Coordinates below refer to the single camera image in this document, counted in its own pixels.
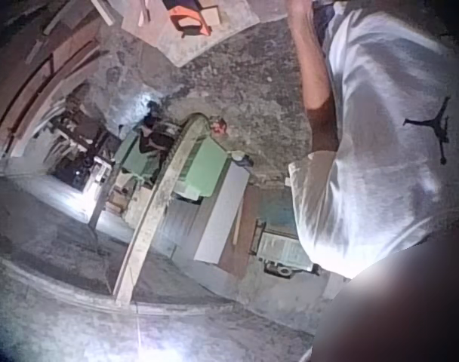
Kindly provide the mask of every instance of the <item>white t-shirt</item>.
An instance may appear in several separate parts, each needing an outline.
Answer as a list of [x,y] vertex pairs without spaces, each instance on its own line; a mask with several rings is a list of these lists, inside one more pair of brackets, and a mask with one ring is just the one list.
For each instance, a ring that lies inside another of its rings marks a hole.
[[310,259],[354,278],[459,218],[459,56],[352,11],[328,62],[341,141],[290,165],[294,212]]

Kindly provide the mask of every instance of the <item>hand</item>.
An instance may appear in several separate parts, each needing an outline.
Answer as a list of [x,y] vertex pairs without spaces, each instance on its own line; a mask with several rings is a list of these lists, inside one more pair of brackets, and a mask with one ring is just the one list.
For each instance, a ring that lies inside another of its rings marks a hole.
[[285,0],[290,26],[313,21],[312,0]]

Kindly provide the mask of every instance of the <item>jumpman logo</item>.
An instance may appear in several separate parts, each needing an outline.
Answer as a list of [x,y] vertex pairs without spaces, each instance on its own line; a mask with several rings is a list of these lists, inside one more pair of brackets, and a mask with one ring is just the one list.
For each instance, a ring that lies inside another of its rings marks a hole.
[[409,124],[413,124],[414,126],[431,127],[434,130],[434,134],[436,135],[439,141],[439,149],[441,151],[441,164],[446,164],[447,162],[446,157],[444,156],[444,149],[442,147],[442,144],[449,143],[449,138],[448,138],[448,119],[449,117],[445,117],[444,119],[444,128],[441,127],[441,120],[446,110],[446,107],[448,106],[448,101],[449,101],[449,97],[446,97],[444,99],[444,102],[442,103],[441,109],[439,110],[436,117],[433,119],[430,119],[427,121],[411,121],[410,119],[405,119],[404,121],[404,125],[409,123]]

